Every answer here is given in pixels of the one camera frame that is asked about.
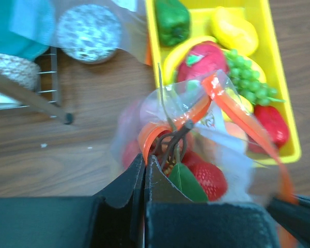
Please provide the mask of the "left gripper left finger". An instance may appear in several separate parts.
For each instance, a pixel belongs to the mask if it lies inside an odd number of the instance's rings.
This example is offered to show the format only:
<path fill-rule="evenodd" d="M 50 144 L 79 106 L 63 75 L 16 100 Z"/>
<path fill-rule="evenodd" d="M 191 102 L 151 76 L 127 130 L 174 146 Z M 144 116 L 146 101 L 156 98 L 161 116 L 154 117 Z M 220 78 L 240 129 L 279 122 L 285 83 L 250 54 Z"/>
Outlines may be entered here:
<path fill-rule="evenodd" d="M 145 162 L 138 154 L 129 167 L 95 195 L 99 200 L 92 247 L 138 247 Z"/>

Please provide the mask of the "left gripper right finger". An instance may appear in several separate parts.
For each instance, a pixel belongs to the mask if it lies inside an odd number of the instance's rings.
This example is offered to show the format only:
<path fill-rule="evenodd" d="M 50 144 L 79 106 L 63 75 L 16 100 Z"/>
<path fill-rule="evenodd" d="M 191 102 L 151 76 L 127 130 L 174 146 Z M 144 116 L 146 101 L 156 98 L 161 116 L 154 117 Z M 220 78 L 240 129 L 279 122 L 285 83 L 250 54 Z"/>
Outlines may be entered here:
<path fill-rule="evenodd" d="M 255 203 L 194 203 L 161 172 L 145 176 L 145 247 L 279 247 L 273 219 Z"/>

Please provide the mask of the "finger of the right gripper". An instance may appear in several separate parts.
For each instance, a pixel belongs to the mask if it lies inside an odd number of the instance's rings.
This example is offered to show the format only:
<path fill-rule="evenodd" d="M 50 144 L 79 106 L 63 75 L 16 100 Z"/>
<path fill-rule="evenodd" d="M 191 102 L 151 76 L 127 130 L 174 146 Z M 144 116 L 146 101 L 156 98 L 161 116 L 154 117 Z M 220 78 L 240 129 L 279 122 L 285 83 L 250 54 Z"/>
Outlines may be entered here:
<path fill-rule="evenodd" d="M 310 247 L 310 196 L 294 195 L 295 202 L 289 203 L 277 196 L 267 205 L 270 215 L 303 247 Z"/>

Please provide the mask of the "orange zip top bag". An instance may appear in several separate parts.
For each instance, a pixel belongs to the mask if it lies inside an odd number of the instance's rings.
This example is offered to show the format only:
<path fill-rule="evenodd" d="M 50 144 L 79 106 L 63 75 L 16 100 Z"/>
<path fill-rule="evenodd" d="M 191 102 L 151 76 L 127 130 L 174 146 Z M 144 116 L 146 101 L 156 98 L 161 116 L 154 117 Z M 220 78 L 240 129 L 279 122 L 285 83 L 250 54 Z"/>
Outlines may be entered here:
<path fill-rule="evenodd" d="M 176 120 L 183 117 L 202 97 L 208 96 L 210 105 L 204 117 L 192 126 L 191 133 L 194 137 L 193 151 L 204 161 L 216 165 L 227 181 L 226 193 L 215 202 L 253 201 L 253 196 L 249 194 L 253 171 L 262 166 L 257 158 L 266 156 L 271 157 L 279 167 L 279 198 L 294 203 L 292 182 L 277 148 L 254 114 L 232 99 L 226 92 L 227 88 L 237 93 L 222 70 L 193 80 L 160 86 L 148 96 L 138 99 L 142 102 L 141 116 L 144 118 L 140 128 L 148 122 L 165 122 L 167 118 Z M 229 135 L 225 129 L 226 121 L 237 124 L 247 134 L 248 141 Z M 121 150 L 127 140 L 118 126 L 111 153 L 120 164 Z"/>

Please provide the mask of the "yellow lemon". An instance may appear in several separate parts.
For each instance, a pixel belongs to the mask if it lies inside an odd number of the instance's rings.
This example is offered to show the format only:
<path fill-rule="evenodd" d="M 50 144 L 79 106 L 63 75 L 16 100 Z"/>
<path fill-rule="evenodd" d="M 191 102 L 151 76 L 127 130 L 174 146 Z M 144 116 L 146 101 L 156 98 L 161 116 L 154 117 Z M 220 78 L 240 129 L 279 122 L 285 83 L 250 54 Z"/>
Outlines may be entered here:
<path fill-rule="evenodd" d="M 210 30 L 222 46 L 236 49 L 244 56 L 252 55 L 258 48 L 259 40 L 254 25 L 225 7 L 216 7 L 212 11 Z"/>

